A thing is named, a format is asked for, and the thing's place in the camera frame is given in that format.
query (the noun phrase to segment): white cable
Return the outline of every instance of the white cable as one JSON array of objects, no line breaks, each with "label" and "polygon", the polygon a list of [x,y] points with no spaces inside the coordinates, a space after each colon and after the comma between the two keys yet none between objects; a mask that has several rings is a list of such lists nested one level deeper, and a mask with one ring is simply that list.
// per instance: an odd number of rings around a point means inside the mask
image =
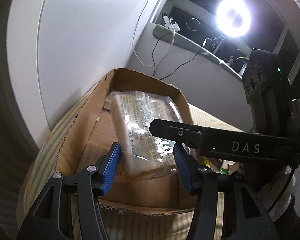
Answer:
[{"label": "white cable", "polygon": [[[136,55],[137,59],[140,61],[140,63],[141,63],[142,65],[144,65],[144,66],[155,66],[155,64],[154,64],[154,65],[147,65],[147,64],[144,64],[144,63],[141,61],[141,59],[138,57],[138,55],[137,55],[137,53],[136,53],[136,51],[135,51],[135,49],[134,49],[134,44],[133,44],[133,42],[134,42],[134,37],[135,37],[135,35],[136,35],[136,30],[137,30],[137,27],[138,27],[139,20],[140,20],[140,18],[141,18],[141,15],[142,15],[143,11],[145,10],[145,8],[146,8],[146,6],[147,6],[147,4],[148,4],[148,1],[149,1],[149,0],[146,0],[146,1],[143,3],[143,8],[142,8],[142,10],[141,10],[141,12],[140,12],[140,15],[139,15],[139,18],[138,18],[138,20],[137,20],[136,27],[134,28],[134,32],[133,32],[133,36],[132,36],[132,49],[133,49],[133,52],[134,52],[134,54]],[[173,46],[174,37],[175,37],[175,29],[173,28],[173,37],[172,37],[172,42],[171,42],[170,48],[169,48],[167,54],[166,54],[166,55],[163,57],[163,59],[159,62],[159,64],[160,64],[160,63],[168,56],[168,54],[169,54],[169,52],[170,52],[170,50],[171,50],[171,48],[172,48],[172,46]]]}]

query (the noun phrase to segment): open cardboard box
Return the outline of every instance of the open cardboard box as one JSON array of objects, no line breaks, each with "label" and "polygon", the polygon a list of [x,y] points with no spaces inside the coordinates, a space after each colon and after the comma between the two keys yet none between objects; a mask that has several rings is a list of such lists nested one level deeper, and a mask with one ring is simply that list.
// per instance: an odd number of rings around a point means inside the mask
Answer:
[{"label": "open cardboard box", "polygon": [[[109,113],[102,112],[112,90],[139,90],[169,96],[177,105],[185,123],[192,124],[188,103],[177,88],[158,79],[126,68],[107,73],[91,93],[64,137],[58,154],[56,172],[74,174],[107,154],[117,136]],[[150,180],[114,181],[111,190],[99,203],[105,208],[142,214],[173,214],[194,209],[196,197],[183,189],[177,173]]]}]

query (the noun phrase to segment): transparent plastic wrap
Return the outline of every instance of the transparent plastic wrap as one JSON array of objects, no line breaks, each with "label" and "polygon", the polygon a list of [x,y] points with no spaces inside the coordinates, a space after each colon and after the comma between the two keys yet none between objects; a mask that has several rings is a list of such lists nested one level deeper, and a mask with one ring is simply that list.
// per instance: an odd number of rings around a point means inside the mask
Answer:
[{"label": "transparent plastic wrap", "polygon": [[153,137],[149,131],[156,118],[183,122],[172,99],[140,91],[112,92],[111,96],[111,115],[123,152],[117,176],[152,179],[175,173],[175,142]]}]

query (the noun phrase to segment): metal screw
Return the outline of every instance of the metal screw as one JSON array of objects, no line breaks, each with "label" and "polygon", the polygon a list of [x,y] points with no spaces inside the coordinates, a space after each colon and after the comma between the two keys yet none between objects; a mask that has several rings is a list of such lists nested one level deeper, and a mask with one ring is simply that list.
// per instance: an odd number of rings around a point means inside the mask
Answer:
[{"label": "metal screw", "polygon": [[97,169],[97,167],[94,165],[91,165],[87,168],[88,171],[95,171],[96,169]]},{"label": "metal screw", "polygon": [[54,179],[59,179],[61,177],[61,173],[60,172],[56,172],[55,174],[53,174],[53,178]]},{"label": "metal screw", "polygon": [[233,176],[235,176],[237,179],[241,179],[241,178],[242,178],[242,174],[241,174],[241,172],[239,172],[239,171],[235,171],[235,172],[233,173]]},{"label": "metal screw", "polygon": [[202,165],[202,164],[201,164],[201,165],[198,166],[198,170],[199,170],[199,171],[207,171],[207,170],[208,170],[208,167],[207,167],[206,165]]}]

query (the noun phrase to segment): white wall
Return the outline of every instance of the white wall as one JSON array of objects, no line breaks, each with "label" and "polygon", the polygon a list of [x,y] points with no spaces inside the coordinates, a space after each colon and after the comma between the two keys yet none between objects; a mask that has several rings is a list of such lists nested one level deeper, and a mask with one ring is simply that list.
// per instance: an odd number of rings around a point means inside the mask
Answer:
[{"label": "white wall", "polygon": [[[105,73],[125,67],[145,1],[12,1],[7,29],[11,85],[39,147]],[[136,42],[156,1],[149,0],[142,14]]]},{"label": "white wall", "polygon": [[[152,65],[151,53],[157,42],[152,35],[155,24],[148,23],[136,46],[137,55],[144,64]],[[159,62],[166,54],[170,44],[159,41],[154,60]],[[195,53],[173,46],[167,58],[156,72],[157,78],[163,78],[182,63],[193,58]],[[133,56],[129,68],[152,75],[154,67],[143,66]],[[252,129],[250,106],[247,104],[240,80],[205,57],[197,55],[190,63],[180,67],[173,75],[164,80],[178,87],[192,105],[212,114],[239,129]]]}]

